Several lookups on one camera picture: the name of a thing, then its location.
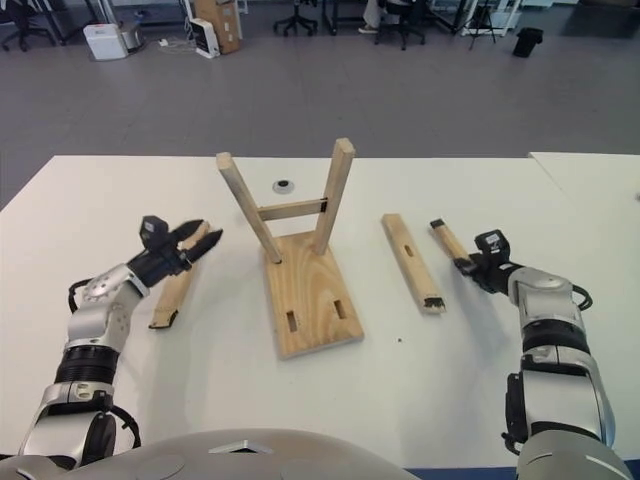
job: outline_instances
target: white box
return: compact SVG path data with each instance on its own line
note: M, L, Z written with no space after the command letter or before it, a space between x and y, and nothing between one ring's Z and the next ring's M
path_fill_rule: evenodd
M194 18L191 20L191 29L196 41L196 53L206 58L220 56L220 46L211 22L201 18Z
M115 60L128 55L117 25L112 23L87 25L83 31L96 60Z

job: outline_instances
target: white table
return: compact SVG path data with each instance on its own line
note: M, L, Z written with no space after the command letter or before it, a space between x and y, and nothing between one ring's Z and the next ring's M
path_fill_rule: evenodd
M115 400L138 419L143 442L283 427L340 437L404 467L515 465L500 432L521 353L518 312L452 267L428 228L442 216L467 248L501 228L515 261L590 290L584 318L617 417L616 450L640 458L640 203L627 192L640 190L640 160L538 158L356 160L331 245L365 339L280 361L260 246L213 158L55 157L0 213L0 451L16 451L53 381L68 286L137 253L140 219L156 214L173 225L206 218L225 234L170 330L147 329L159 287L134 315ZM327 159L238 164L258 204L316 198L328 169ZM287 198L271 190L281 178L296 184ZM386 212L403 215L446 314L423 316L413 303L380 225ZM279 235L314 219L271 226Z

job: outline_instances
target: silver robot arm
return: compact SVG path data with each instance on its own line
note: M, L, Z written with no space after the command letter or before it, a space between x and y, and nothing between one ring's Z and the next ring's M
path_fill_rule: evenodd
M70 289L73 314L62 361L54 383L44 391L19 455L48 457L62 470L109 457L116 438L114 415L124 421L123 428L132 430L133 447L140 446L135 420L113 404L118 357L129 335L133 310L149 295L149 288L168 275L189 270L219 241L222 230L205 235L189 250L178 249L178 243L201 222L187 222L169 232L166 222L145 217L140 230L143 252L89 281L77 309Z
M432 226L437 230L444 223ZM611 449L613 411L582 321L581 311L593 303L588 292L511 262L509 242L499 230L475 242L480 253L454 263L483 290L508 295L520 311L523 354L520 372L507 381L502 435L507 449L519 455L518 478L632 480ZM574 292L584 297L580 304Z

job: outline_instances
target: trash bin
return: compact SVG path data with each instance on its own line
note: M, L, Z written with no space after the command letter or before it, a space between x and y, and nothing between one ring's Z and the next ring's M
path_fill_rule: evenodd
M527 58L531 55L533 47L538 43L542 43L542 33L543 31L539 28L526 27L520 30L518 43L516 43L516 48L513 49L513 54L516 57Z

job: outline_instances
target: wooden plank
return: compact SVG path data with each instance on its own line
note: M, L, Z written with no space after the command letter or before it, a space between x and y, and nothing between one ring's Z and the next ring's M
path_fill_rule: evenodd
M329 245L331 230L336 221L342 192L347 184L351 162L356 155L356 150L348 138L339 138L333 148L329 177L324 189L324 198L327 199L325 212L318 217L314 235L313 250L317 255L323 255Z
M304 202L284 203L269 207L258 208L258 213L263 221L280 220L282 218L302 217L313 215L324 210L327 201L324 198L318 200L305 200Z
M382 216L382 226L404 274L409 290L420 309L427 313L445 311L444 300L427 266L407 229L402 216L387 213Z
M202 237L209 233L209 229L209 224L202 222L195 233L182 242L181 248L189 249L195 246ZM180 275L171 276L165 280L160 299L153 311L153 319L149 324L149 328L169 328L173 325L173 321L187 296L195 269L196 265L194 264L191 270L184 271Z
M265 262L282 358L364 337L331 249L316 255L313 239L314 232L277 237L282 263Z
M218 164L218 170L222 174L222 177L229 185L229 189L233 196L236 197L238 205L242 209L244 216L247 218L249 225L253 228L253 231L258 236L258 240L267 252L267 257L273 263L280 263L282 261L282 255L278 251L276 242L269 231L267 225L260 218L258 213L258 206L253 200L247 184L244 183L244 179L233 161L230 153L219 153L216 157L216 163Z
M438 218L431 222L431 228L453 260L470 260L469 254L458 241L444 220Z

